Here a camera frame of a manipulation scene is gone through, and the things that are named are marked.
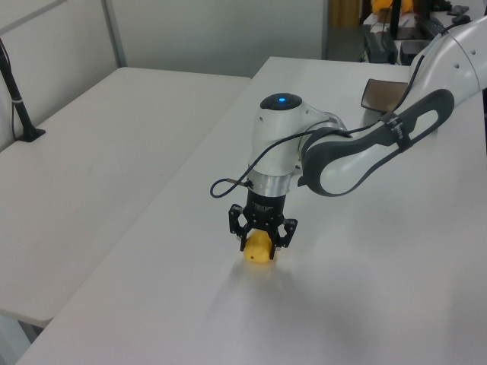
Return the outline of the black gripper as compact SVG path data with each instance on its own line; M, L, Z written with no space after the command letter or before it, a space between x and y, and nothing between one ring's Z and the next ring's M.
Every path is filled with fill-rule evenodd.
M251 228L268 230L271 240L269 258L274 259L278 248L287 248L294 236L298 221L284 218L285 195L266 197L255 192L247 193L245 208L233 204L228 211L229 231L240 239L243 252Z

